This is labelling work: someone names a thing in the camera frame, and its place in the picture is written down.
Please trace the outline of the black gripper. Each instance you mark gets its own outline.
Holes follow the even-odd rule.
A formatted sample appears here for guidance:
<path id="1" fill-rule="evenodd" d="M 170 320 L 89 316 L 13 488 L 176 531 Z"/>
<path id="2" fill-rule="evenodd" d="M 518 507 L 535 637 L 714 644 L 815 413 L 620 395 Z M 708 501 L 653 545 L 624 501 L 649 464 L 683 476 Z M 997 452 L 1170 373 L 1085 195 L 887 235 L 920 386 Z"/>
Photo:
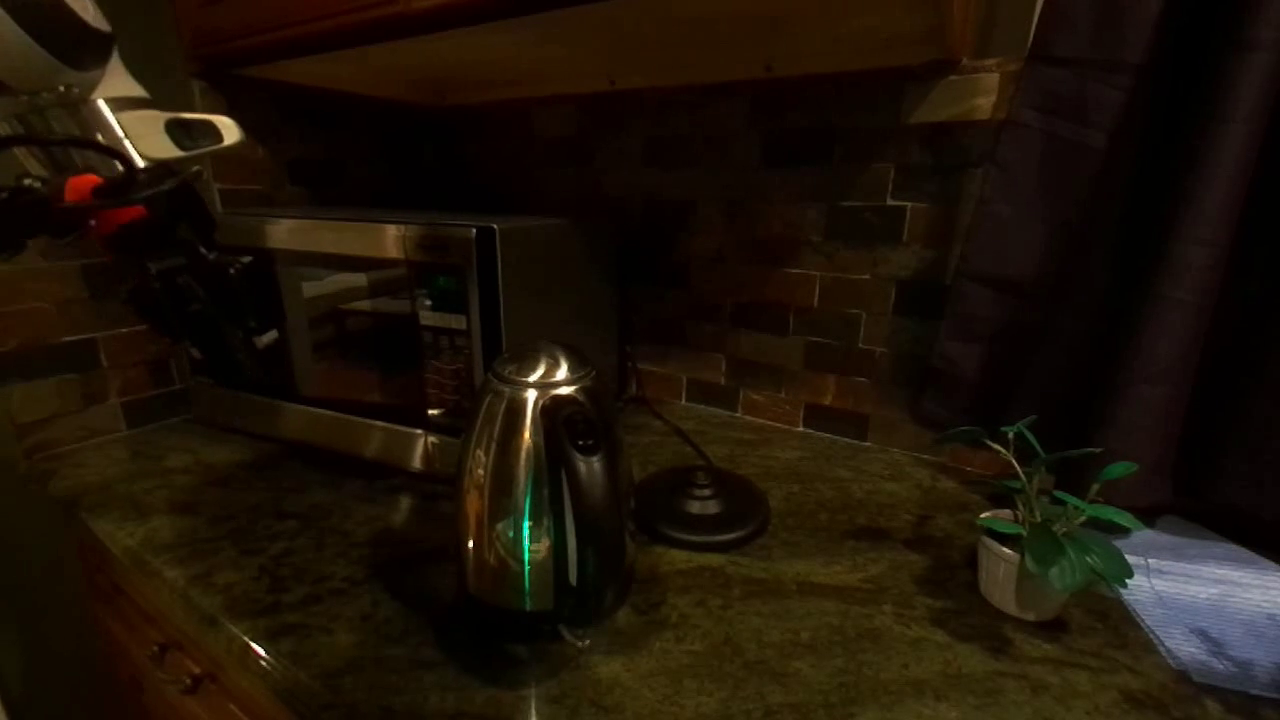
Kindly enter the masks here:
<path id="1" fill-rule="evenodd" d="M 211 250 L 214 216 L 197 181 L 179 167 L 142 167 L 125 181 L 125 200 L 141 221 L 111 235 L 111 252 L 130 277 L 141 316 L 182 342 L 211 378 L 259 378 L 250 346 L 259 320 L 235 270 Z"/>

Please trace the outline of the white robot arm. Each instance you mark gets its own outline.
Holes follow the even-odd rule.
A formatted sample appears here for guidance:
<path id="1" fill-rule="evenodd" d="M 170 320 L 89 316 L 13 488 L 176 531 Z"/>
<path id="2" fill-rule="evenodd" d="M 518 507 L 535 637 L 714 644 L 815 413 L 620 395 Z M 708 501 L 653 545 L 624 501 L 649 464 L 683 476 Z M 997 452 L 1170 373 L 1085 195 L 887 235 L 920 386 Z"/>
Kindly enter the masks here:
<path id="1" fill-rule="evenodd" d="M 214 252 L 199 161 L 242 127 L 160 104 L 126 67 L 101 0 L 0 0 L 2 195 L 0 252 L 84 235 L 126 274 L 134 313 L 214 382 L 257 382 L 264 320 Z"/>

